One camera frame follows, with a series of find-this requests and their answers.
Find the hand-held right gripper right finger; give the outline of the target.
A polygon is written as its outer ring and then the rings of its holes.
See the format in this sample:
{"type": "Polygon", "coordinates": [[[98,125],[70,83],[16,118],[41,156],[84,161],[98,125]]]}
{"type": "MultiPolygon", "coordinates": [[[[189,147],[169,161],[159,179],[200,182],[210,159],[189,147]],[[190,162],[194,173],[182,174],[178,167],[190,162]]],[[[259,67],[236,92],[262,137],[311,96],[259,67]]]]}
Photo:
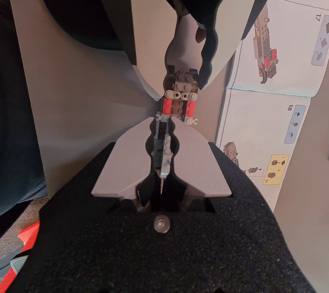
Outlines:
{"type": "Polygon", "coordinates": [[[231,189],[206,138],[190,125],[172,117],[168,193],[180,206],[209,197],[231,197],[231,189]]]}

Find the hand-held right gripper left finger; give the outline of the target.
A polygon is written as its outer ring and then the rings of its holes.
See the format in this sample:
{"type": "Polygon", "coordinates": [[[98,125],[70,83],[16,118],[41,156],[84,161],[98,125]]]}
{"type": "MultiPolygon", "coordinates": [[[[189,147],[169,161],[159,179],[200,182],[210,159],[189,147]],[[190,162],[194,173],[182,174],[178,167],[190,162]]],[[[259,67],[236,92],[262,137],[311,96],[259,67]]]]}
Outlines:
{"type": "Polygon", "coordinates": [[[115,143],[92,190],[96,197],[130,199],[145,207],[155,187],[156,120],[149,117],[125,132],[115,143]]]}

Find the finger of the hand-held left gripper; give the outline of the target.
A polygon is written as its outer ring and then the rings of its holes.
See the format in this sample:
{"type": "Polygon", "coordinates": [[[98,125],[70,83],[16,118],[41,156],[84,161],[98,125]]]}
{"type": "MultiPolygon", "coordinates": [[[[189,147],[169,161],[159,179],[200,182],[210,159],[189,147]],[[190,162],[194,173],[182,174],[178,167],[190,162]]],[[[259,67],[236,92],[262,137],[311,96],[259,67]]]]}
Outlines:
{"type": "Polygon", "coordinates": [[[137,64],[134,70],[156,101],[164,95],[165,56],[175,34],[177,14],[167,0],[131,0],[137,64]]]}
{"type": "Polygon", "coordinates": [[[182,0],[205,30],[199,88],[204,89],[237,49],[255,0],[182,0]]]}

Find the grey red toy brick model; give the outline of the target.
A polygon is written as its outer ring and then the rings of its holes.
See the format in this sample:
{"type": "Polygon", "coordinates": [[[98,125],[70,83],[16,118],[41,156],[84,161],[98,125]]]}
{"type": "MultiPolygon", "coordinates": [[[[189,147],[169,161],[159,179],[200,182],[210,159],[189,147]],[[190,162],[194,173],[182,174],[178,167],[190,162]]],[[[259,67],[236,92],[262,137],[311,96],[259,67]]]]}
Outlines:
{"type": "MultiPolygon", "coordinates": [[[[194,118],[195,103],[198,98],[198,70],[189,69],[187,72],[175,70],[168,65],[163,87],[164,96],[161,100],[160,111],[157,114],[171,115],[184,122],[185,117],[194,118]]],[[[170,148],[171,136],[168,132],[168,122],[157,121],[154,137],[155,148],[152,153],[155,171],[161,179],[170,172],[173,153],[170,148]]]]}

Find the open instruction booklet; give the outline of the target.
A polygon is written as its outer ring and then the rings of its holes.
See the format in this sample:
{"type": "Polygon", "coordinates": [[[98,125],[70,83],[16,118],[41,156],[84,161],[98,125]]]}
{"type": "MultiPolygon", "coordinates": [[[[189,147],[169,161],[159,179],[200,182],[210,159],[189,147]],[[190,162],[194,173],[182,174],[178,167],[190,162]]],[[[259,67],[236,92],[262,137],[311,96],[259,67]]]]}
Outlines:
{"type": "Polygon", "coordinates": [[[329,0],[267,0],[238,46],[216,145],[274,210],[328,65],[329,0]]]}

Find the person's dark pants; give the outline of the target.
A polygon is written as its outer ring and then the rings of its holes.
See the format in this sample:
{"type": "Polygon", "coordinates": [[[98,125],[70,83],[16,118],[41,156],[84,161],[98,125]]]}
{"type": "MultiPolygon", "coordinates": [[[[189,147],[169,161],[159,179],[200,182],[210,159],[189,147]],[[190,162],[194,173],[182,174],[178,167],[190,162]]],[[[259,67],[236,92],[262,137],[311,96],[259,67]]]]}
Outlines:
{"type": "Polygon", "coordinates": [[[45,186],[35,122],[10,0],[0,0],[0,211],[45,186]]]}

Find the person's red grey shoe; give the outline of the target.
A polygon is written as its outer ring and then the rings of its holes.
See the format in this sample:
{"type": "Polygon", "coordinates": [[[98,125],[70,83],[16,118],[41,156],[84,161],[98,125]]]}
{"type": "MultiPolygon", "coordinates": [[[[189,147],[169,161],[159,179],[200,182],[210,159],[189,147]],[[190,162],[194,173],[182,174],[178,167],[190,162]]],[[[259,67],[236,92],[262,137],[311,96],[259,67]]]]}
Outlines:
{"type": "Polygon", "coordinates": [[[12,284],[22,267],[24,266],[32,247],[35,244],[40,221],[30,225],[29,227],[21,230],[18,238],[23,242],[24,246],[18,250],[10,253],[0,261],[0,292],[7,291],[12,284]]]}

